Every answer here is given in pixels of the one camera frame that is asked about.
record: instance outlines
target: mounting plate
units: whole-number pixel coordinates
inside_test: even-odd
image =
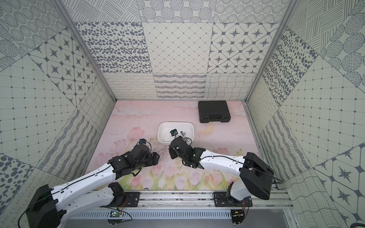
[[[126,192],[127,203],[124,205],[124,207],[136,208],[138,205],[140,194],[140,192]]]
[[[225,207],[225,206],[242,207],[242,203],[240,201],[234,200],[234,202],[233,202],[233,200],[232,200],[231,202],[228,202],[228,199],[226,198],[226,193],[227,192],[213,192],[215,207],[217,207],[217,208]],[[252,206],[252,200],[251,200],[250,196],[244,198],[243,201],[244,201],[246,207]]]

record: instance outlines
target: floor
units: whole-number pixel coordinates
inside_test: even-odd
[[[152,151],[158,152],[158,165],[143,168],[139,175],[127,175],[118,181],[125,190],[221,190],[239,177],[218,170],[192,169],[180,158],[172,160],[168,146],[157,139],[163,122],[189,122],[195,136],[192,147],[201,147],[226,155],[259,156],[242,102],[228,101],[229,123],[200,123],[197,101],[117,101],[96,147],[86,173],[110,158],[130,151],[141,138],[147,139]]]

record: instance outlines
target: wall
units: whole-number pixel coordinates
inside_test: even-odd
[[[364,6],[299,1],[248,101],[302,227],[365,220]]]
[[[64,0],[118,99],[244,100],[289,0]]]
[[[114,102],[50,0],[0,5],[0,227],[17,227],[38,187],[84,174]]]

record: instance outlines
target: pink tulip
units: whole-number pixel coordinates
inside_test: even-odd
[[[237,182],[236,179],[230,179],[229,181],[227,181],[227,186],[229,186],[232,182]]]
[[[118,140],[112,144],[110,152],[115,154],[122,154],[125,148],[126,148],[126,140],[125,139]]]
[[[178,190],[183,190],[186,186],[186,179],[184,177],[179,177],[177,180],[176,180],[176,188]]]
[[[166,176],[171,178],[172,176],[174,176],[176,173],[176,168],[172,165],[170,165],[169,167],[167,167],[166,169]]]
[[[99,153],[97,156],[96,156],[96,163],[99,165],[99,166],[102,166],[104,165],[105,163],[107,163],[112,157],[115,157],[117,156],[116,153]]]
[[[213,183],[215,185],[218,185],[222,182],[222,176],[220,175],[220,173],[213,173]]]
[[[143,188],[151,188],[153,184],[153,180],[150,177],[144,177],[142,181]]]
[[[198,172],[194,172],[194,173],[191,175],[191,177],[189,178],[190,183],[191,183],[192,185],[197,185],[197,184],[200,182],[200,179],[201,179],[201,175],[200,175],[200,173],[198,173]]]
[[[132,179],[132,186],[137,187],[141,183],[141,176],[138,175],[136,177],[133,177]]]
[[[129,132],[129,138],[132,139],[132,140],[141,139],[142,136],[144,135],[144,133],[145,133],[145,131],[142,130],[140,127],[134,127]]]
[[[220,148],[218,148],[218,150],[214,149],[213,152],[217,153],[217,154],[229,155],[227,148],[221,148],[220,147]]]
[[[158,175],[161,173],[162,165],[158,164],[155,166],[152,166],[151,171],[153,174]]]

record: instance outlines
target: metal frame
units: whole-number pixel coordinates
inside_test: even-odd
[[[280,40],[281,36],[283,35],[283,33],[287,27],[287,24],[289,23],[289,20],[292,17],[294,10],[295,10],[296,6],[298,5],[298,3],[299,3],[299,0],[291,0],[291,2],[289,3],[287,10],[285,11],[283,18],[281,20],[281,23],[279,25],[279,28],[277,29],[277,33],[275,34],[275,37],[271,43],[271,46],[269,47],[269,51],[266,54],[266,57],[264,58],[264,61],[261,65],[260,69],[257,72],[257,77],[255,78],[253,85],[251,86],[251,88],[247,94],[247,97],[245,99],[246,102],[248,102],[250,100],[253,92],[255,91],[257,82],[259,81],[261,76],[264,74],[264,71],[271,60],[271,56],[274,53],[274,50],[275,50],[277,44],[279,43],[279,40]]]
[[[61,0],[51,0],[54,7],[57,9],[58,13],[60,14],[61,18],[64,20],[64,23],[66,24],[67,28],[69,29],[69,32],[72,33],[73,38],[80,44],[80,48],[82,53],[86,56],[88,61],[91,63],[92,69],[95,71],[96,75],[98,76],[101,83],[104,85],[110,96],[112,97],[113,101],[116,102],[116,97],[111,90],[109,84],[104,78],[104,75],[102,71],[99,69],[95,59],[91,55],[88,47],[86,46],[84,39],[81,37],[78,29],[76,28],[76,25],[74,21],[72,20],[71,16],[69,15],[67,8],[63,4]]]

